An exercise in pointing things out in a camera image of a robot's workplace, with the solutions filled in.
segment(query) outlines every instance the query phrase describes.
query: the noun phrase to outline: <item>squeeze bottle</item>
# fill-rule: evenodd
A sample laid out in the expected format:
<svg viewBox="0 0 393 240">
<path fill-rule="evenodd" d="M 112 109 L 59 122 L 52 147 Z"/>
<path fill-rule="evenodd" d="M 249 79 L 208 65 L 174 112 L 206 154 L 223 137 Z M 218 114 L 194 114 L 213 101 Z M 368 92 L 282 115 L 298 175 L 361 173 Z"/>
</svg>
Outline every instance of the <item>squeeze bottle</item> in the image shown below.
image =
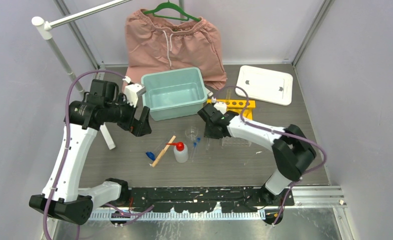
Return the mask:
<svg viewBox="0 0 393 240">
<path fill-rule="evenodd" d="M 173 152 L 176 161 L 182 164 L 188 160 L 188 147 L 183 142 L 180 141 L 166 144 L 175 146 Z"/>
</svg>

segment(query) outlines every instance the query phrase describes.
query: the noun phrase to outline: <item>drawstring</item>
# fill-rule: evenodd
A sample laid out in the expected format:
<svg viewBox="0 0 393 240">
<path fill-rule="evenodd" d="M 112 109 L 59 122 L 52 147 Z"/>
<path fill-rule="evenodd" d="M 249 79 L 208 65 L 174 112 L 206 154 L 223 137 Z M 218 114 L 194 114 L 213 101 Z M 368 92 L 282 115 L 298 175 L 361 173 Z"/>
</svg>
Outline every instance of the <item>drawstring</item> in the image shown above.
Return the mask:
<svg viewBox="0 0 393 240">
<path fill-rule="evenodd" d="M 172 51 L 172 47 L 173 47 L 173 44 L 172 44 L 172 36 L 173 36 L 173 34 L 170 34 L 170 49 L 169 49 L 169 38 L 167 37 L 167 33 L 164 30 L 162 32 L 164 33 L 165 41 L 167 43 L 167 59 L 168 59 L 168 63 L 170 64 L 170 68 L 172 68 L 172 61 L 170 60 L 170 52 Z"/>
</svg>

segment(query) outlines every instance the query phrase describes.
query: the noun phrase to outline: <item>gray wooden table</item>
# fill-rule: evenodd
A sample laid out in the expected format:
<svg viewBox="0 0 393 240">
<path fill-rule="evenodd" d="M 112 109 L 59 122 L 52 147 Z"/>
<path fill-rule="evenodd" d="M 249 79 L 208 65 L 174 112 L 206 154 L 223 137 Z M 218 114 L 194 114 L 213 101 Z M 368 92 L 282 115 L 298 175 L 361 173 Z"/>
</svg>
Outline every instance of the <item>gray wooden table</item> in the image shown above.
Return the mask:
<svg viewBox="0 0 393 240">
<path fill-rule="evenodd" d="M 255 66 L 291 74 L 293 88 L 292 103 L 288 106 L 256 101 L 253 119 L 272 126 L 297 125 L 307 138 L 314 140 L 313 129 L 294 68 L 290 64 Z M 241 65 L 224 66 L 228 78 L 227 85 L 236 84 L 240 67 Z M 111 70 L 126 73 L 125 67 Z M 106 74 L 104 79 L 117 82 L 121 86 L 121 79 L 117 76 Z M 233 91 L 231 99 L 243 98 Z M 178 163 L 173 149 L 170 148 L 159 164 L 151 167 L 152 161 L 145 152 L 154 150 L 161 142 L 170 138 L 173 132 L 177 136 L 177 141 L 186 142 L 185 129 L 190 126 L 197 127 L 200 135 L 203 135 L 205 123 L 198 115 L 192 115 L 162 121 L 154 121 L 150 118 L 149 124 L 152 134 L 135 137 L 116 124 L 108 123 L 107 127 L 116 148 L 109 150 L 102 135 L 96 136 L 84 164 L 80 187 L 94 187 L 107 178 L 128 181 L 129 186 L 132 187 L 260 186 L 276 169 L 273 154 L 259 145 L 253 143 L 249 147 L 222 147 L 220 140 L 212 139 L 211 147 L 207 151 L 206 138 L 202 138 L 193 160 Z M 319 164 L 320 161 L 318 156 L 311 167 Z M 322 168 L 305 175 L 301 184 L 326 185 L 329 182 Z"/>
</svg>

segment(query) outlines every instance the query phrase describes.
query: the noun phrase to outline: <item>robotic arm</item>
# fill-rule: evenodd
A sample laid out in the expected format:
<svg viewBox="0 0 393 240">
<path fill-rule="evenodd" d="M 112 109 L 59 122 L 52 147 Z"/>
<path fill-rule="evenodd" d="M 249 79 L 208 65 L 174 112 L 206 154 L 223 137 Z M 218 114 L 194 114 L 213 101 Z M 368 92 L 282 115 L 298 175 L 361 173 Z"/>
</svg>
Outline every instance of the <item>robotic arm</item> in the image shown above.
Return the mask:
<svg viewBox="0 0 393 240">
<path fill-rule="evenodd" d="M 236 112 L 222 113 L 218 109 L 225 108 L 217 107 L 217 104 L 221 103 L 209 103 L 198 111 L 198 115 L 205 121 L 204 136 L 211 139 L 242 138 L 273 152 L 277 169 L 261 189 L 263 199 L 267 204 L 271 204 L 291 182 L 300 180 L 303 172 L 315 159 L 315 150 L 304 141 L 249 126 Z M 285 128 L 265 125 L 246 118 L 245 121 L 305 138 L 301 129 L 292 124 Z"/>
<path fill-rule="evenodd" d="M 51 201 L 48 216 L 82 225 L 92 210 L 111 201 L 129 200 L 128 183 L 119 179 L 109 178 L 101 185 L 79 191 L 86 156 L 102 124 L 117 123 L 136 137 L 151 133 L 148 107 L 143 107 L 139 120 L 135 118 L 138 98 L 146 92 L 145 87 L 134 83 L 123 91 L 120 93 L 114 82 L 94 79 L 83 100 L 69 105 L 70 146 L 57 187 L 52 199 L 48 199 L 65 150 L 66 126 L 52 174 L 42 194 L 30 197 L 30 207 L 43 213 L 46 202 Z"/>
</svg>

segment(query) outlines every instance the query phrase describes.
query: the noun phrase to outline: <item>yellow test tube rack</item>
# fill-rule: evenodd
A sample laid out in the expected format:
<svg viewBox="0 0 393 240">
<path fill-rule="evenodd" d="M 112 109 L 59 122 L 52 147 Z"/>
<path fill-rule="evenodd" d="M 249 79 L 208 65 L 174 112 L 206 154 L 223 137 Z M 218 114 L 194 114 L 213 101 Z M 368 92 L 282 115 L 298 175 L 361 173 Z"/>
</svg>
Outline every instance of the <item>yellow test tube rack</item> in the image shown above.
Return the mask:
<svg viewBox="0 0 393 240">
<path fill-rule="evenodd" d="M 246 100 L 232 100 L 232 99 L 217 99 L 219 102 L 224 102 L 227 105 L 227 110 L 240 114 L 245 106 Z M 253 109 L 256 108 L 256 101 L 249 100 L 249 105 L 243 112 L 243 116 L 249 120 L 253 120 Z"/>
</svg>

